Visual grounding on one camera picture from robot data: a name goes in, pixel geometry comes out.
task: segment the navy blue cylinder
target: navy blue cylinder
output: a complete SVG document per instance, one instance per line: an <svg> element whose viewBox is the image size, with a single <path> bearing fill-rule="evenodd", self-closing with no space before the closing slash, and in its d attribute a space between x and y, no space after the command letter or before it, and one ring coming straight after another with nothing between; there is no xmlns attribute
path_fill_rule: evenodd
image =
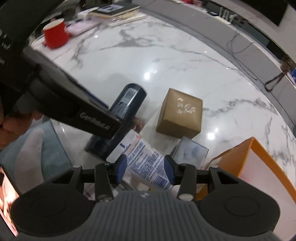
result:
<svg viewBox="0 0 296 241"><path fill-rule="evenodd" d="M105 161L129 131L146 96L147 94L141 86L133 83L126 85L110 108L110 112L123 121L122 127L111 140L93 135L85 150Z"/></svg>

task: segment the white cloth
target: white cloth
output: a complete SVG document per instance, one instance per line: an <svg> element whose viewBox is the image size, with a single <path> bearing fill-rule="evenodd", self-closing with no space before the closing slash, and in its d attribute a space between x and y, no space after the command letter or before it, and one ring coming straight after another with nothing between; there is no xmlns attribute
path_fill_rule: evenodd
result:
<svg viewBox="0 0 296 241"><path fill-rule="evenodd" d="M44 130L36 128L25 141L15 162L15 183L21 194L44 182L41 150Z"/></svg>

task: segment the person's hand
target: person's hand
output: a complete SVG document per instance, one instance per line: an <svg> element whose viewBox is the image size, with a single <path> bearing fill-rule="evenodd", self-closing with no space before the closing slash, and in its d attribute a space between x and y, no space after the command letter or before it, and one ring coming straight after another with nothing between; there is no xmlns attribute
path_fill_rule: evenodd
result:
<svg viewBox="0 0 296 241"><path fill-rule="evenodd" d="M21 117L4 117L2 101L0 97L0 150L15 141L20 135L23 135L30 128L33 119L41 119L42 114L33 111L30 114Z"/></svg>

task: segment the screw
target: screw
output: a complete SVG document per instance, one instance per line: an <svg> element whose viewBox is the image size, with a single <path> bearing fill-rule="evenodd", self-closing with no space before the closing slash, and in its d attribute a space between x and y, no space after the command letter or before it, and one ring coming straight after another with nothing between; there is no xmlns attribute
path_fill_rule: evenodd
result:
<svg viewBox="0 0 296 241"><path fill-rule="evenodd" d="M97 199L98 199L98 201L100 201L100 202L109 202L109 201L111 201L113 198L112 198L111 196L109 196L109 195L102 194L102 195L99 195L99 196L97 197Z"/></svg>
<svg viewBox="0 0 296 241"><path fill-rule="evenodd" d="M179 199L182 200L182 201L189 202L189 201L192 201L193 200L193 196L191 194L184 193L184 194L181 194L179 196Z"/></svg>

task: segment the orange box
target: orange box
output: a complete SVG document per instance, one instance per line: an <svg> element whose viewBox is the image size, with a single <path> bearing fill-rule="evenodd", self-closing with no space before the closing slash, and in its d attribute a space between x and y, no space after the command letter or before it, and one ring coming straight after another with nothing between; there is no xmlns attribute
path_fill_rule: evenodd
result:
<svg viewBox="0 0 296 241"><path fill-rule="evenodd" d="M215 157L207 165L218 165L223 170L265 192L278 203L281 215L274 233L283 241L296 234L296 190L282 169L254 138ZM200 186L197 200L207 195L207 187Z"/></svg>

